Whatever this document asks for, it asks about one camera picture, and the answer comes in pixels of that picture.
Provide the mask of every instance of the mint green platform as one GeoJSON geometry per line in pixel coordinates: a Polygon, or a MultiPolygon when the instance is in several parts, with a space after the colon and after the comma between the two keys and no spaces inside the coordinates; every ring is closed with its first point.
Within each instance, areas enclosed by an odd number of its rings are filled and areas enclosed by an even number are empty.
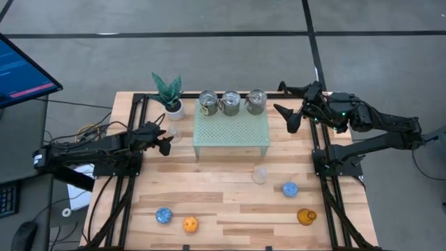
{"type": "Polygon", "coordinates": [[[213,116],[204,116],[199,101],[195,102],[192,145],[197,158],[204,146],[259,147],[260,154],[265,156],[270,146],[268,113],[265,110],[260,115],[251,115],[242,104],[235,116],[226,116],[220,110],[213,116]]]}

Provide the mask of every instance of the computer screen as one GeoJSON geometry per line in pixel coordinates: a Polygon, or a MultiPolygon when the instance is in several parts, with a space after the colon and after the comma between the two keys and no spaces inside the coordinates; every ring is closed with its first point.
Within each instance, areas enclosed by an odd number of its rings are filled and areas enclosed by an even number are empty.
{"type": "Polygon", "coordinates": [[[0,34],[0,109],[61,89],[61,84],[0,34]]]}

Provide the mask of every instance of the silver can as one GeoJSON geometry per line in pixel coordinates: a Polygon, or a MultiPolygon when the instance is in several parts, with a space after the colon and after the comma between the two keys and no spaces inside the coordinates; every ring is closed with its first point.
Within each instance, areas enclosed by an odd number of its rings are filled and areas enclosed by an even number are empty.
{"type": "Polygon", "coordinates": [[[227,91],[223,93],[220,100],[220,109],[227,116],[235,116],[240,111],[240,94],[236,91],[227,91]]]}
{"type": "Polygon", "coordinates": [[[266,100],[268,96],[265,91],[256,89],[246,95],[245,106],[246,110],[252,115],[260,115],[266,107],[266,100]]]}
{"type": "Polygon", "coordinates": [[[200,93],[199,102],[201,113],[205,116],[212,116],[218,111],[218,97],[213,91],[203,91],[200,93]]]}

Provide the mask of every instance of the desk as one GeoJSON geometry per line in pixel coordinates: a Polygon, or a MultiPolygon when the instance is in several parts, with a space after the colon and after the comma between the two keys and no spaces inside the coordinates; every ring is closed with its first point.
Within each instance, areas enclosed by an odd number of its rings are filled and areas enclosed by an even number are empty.
{"type": "MultiPolygon", "coordinates": [[[[5,108],[0,119],[0,183],[26,178],[21,181],[19,213],[0,219],[0,250],[10,250],[19,226],[51,204],[53,176],[34,176],[32,157],[42,146],[46,114],[46,102],[30,100],[5,108]]],[[[36,220],[33,251],[48,250],[49,212],[36,220]]]]}
{"type": "MultiPolygon", "coordinates": [[[[132,96],[130,92],[116,94],[110,121],[128,122],[132,96]]],[[[183,139],[172,144],[167,157],[161,156],[157,149],[144,153],[141,173],[134,186],[126,250],[181,250],[183,245],[190,245],[192,250],[264,250],[267,245],[275,250],[331,248],[321,184],[314,174],[310,154],[313,141],[309,122],[302,120],[298,133],[290,135],[284,119],[272,106],[277,103],[298,108],[301,100],[268,100],[271,145],[265,158],[259,157],[258,148],[203,147],[199,160],[192,147],[195,100],[183,99],[183,103],[186,117],[181,121],[165,119],[162,124],[162,128],[170,124],[180,128],[183,139]],[[263,185],[251,180],[256,167],[268,170],[268,180],[263,185]],[[282,194],[281,187],[287,181],[298,184],[297,197],[289,199],[282,194]],[[168,225],[161,225],[155,219],[156,210],[162,206],[173,212],[168,225]],[[318,213],[318,219],[311,226],[298,223],[296,213],[301,208],[318,213]],[[189,215],[199,220],[195,234],[183,231],[183,218],[189,215]]],[[[149,101],[147,120],[154,121],[161,111],[160,103],[149,101]]],[[[108,133],[122,130],[119,125],[113,125],[108,133]]],[[[329,130],[329,133],[333,144],[351,143],[349,132],[336,135],[329,130]]],[[[91,205],[106,180],[107,177],[102,177],[95,182],[91,205]]],[[[110,214],[114,182],[116,179],[100,199],[92,233],[101,228],[110,214]]],[[[364,188],[351,177],[339,177],[339,182],[347,216],[366,240],[378,245],[364,188]]],[[[339,244],[343,245],[340,223],[335,218],[339,244]]],[[[121,219],[118,219],[114,244],[120,227],[121,219]]]]}

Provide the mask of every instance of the concrete floor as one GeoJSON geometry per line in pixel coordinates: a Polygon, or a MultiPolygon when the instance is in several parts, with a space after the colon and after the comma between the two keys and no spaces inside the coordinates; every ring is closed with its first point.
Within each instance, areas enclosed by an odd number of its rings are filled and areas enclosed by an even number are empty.
{"type": "MultiPolygon", "coordinates": [[[[0,8],[6,0],[0,0],[0,8]]],[[[412,31],[446,29],[441,0],[311,0],[316,31],[412,31]]],[[[305,31],[297,0],[14,0],[2,33],[139,33],[163,31],[305,31]]],[[[380,111],[418,116],[428,132],[446,124],[446,36],[317,37],[331,91],[355,93],[380,111]]],[[[111,106],[116,91],[155,90],[154,71],[185,90],[261,88],[281,80],[303,86],[315,79],[307,37],[16,39],[65,90],[53,100],[111,106]]],[[[109,110],[50,103],[47,130],[68,135],[109,110]]],[[[353,133],[364,139],[379,132],[353,133]]],[[[441,146],[415,152],[420,167],[446,178],[441,146]]],[[[380,246],[390,250],[443,250],[446,246],[446,183],[419,173],[410,152],[386,150],[363,163],[367,197],[380,246]]],[[[55,183],[54,199],[67,197],[55,183]]],[[[78,221],[68,241],[80,239],[86,210],[62,218],[53,208],[52,238],[78,221]]],[[[60,245],[61,249],[75,245],[60,245]]]]}

